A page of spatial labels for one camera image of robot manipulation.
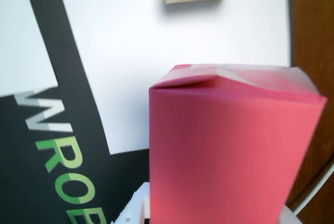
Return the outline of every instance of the brown wooden panel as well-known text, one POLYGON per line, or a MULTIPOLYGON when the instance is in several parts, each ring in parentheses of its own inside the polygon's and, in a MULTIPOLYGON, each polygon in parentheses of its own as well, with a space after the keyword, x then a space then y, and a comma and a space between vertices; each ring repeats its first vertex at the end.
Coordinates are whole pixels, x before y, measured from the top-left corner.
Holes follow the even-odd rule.
MULTIPOLYGON (((320 92, 328 97, 323 116, 287 202, 293 209, 333 162, 334 0, 292 0, 291 8, 294 64, 305 70, 320 92)), ((334 223, 334 216, 326 214, 329 210, 334 213, 334 204, 328 204, 332 196, 326 196, 327 191, 333 195, 334 191, 330 191, 332 188, 334 178, 326 184, 326 188, 321 189, 313 203, 300 213, 305 224, 334 223), (321 219, 322 222, 315 221, 319 220, 320 215, 325 216, 321 219)))

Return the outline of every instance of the pink paper box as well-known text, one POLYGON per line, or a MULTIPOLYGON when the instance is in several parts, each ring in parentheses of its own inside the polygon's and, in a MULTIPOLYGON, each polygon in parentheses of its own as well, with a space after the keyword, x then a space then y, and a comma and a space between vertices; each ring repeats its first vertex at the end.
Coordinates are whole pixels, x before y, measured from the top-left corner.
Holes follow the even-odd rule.
POLYGON ((181 65, 149 90, 152 224, 276 224, 326 98, 299 68, 181 65))

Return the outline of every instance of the white sheet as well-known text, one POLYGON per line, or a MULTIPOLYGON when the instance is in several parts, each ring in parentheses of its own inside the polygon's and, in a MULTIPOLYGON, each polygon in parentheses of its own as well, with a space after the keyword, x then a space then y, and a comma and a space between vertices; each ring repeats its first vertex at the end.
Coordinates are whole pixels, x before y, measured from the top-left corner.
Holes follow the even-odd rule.
POLYGON ((63 0, 111 154, 148 148, 148 88, 175 64, 290 65, 287 0, 63 0))
POLYGON ((0 97, 57 86, 29 0, 0 0, 0 97))

